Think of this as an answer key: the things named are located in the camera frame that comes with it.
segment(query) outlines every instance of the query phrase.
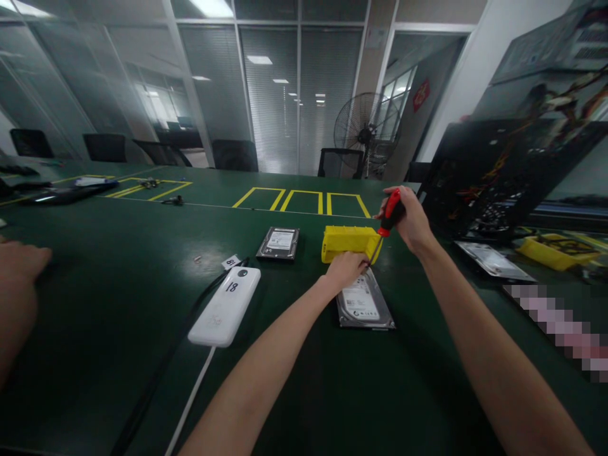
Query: green workbench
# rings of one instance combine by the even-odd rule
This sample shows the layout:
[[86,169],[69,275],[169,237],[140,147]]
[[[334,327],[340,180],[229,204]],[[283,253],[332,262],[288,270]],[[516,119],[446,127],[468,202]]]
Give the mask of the green workbench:
[[[0,393],[0,448],[58,455],[110,453],[180,323],[223,271],[220,263],[233,254],[250,257],[262,279],[233,344],[215,353],[179,447],[252,342],[326,271],[320,260],[324,227],[376,228],[367,215],[376,212],[384,186],[181,167],[18,162],[41,176],[8,177],[8,184],[62,186],[81,175],[122,181],[102,196],[68,206],[0,200],[0,218],[9,223],[3,236],[53,249],[39,279],[36,327]],[[137,179],[147,177],[165,182],[139,189]],[[177,194],[186,205],[160,204]],[[294,264],[255,258],[270,226],[300,228]],[[464,265],[462,270],[595,451],[608,452],[604,386],[590,383],[495,284],[472,276]],[[544,271],[548,281],[566,277]],[[254,454],[500,453],[424,271],[396,234],[385,242],[374,273],[398,330],[340,329],[328,306]],[[129,455],[164,454],[208,352],[181,343]]]

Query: screwdriver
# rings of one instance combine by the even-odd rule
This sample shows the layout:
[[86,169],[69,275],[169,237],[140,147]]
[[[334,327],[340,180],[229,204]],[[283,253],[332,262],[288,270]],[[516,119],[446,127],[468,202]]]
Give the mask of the screwdriver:
[[[378,234],[382,238],[388,238],[395,224],[399,223],[404,215],[405,206],[401,202],[401,193],[399,189],[396,188],[395,191],[391,193],[391,196],[388,198],[386,206],[384,207],[384,213],[382,214],[382,218],[380,219],[380,228],[378,229]],[[374,249],[374,253],[369,258],[370,264],[372,263],[372,261],[374,261],[376,253],[378,253],[381,244],[382,239],[379,239],[378,244]]]

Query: yellow tray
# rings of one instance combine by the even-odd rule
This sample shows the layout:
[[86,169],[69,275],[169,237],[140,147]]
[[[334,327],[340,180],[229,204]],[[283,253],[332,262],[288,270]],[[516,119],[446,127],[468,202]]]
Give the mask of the yellow tray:
[[[591,247],[589,244],[572,239],[570,237],[561,236],[560,234],[544,234],[544,238],[553,240],[568,239],[574,241],[584,247]],[[539,263],[549,266],[551,269],[563,271],[576,264],[586,264],[601,255],[601,252],[580,253],[577,255],[568,255],[559,250],[537,241],[536,236],[526,237],[522,246],[516,249],[522,255],[532,258]]]
[[[331,263],[336,255],[346,251],[365,253],[369,258],[374,253],[378,242],[382,243],[382,237],[370,227],[327,226],[323,237],[321,261]],[[372,264],[376,262],[381,249],[382,245],[376,256],[371,258]]]

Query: forearm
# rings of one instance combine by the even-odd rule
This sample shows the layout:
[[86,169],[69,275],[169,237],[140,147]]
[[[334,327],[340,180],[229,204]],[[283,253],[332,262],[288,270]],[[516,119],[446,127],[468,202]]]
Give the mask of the forearm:
[[310,328],[339,290],[321,277],[255,341],[228,375],[180,455],[248,455]]
[[0,286],[0,390],[34,327],[36,315],[34,283],[3,277]]
[[592,454],[533,364],[498,323],[449,255],[421,255],[477,398],[510,455]]

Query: red sign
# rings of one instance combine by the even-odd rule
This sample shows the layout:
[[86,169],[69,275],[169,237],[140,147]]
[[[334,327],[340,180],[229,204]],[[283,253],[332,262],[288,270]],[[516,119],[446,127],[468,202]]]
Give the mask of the red sign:
[[429,84],[429,79],[427,78],[422,85],[416,91],[414,95],[414,113],[420,109],[422,104],[431,94],[431,84]]

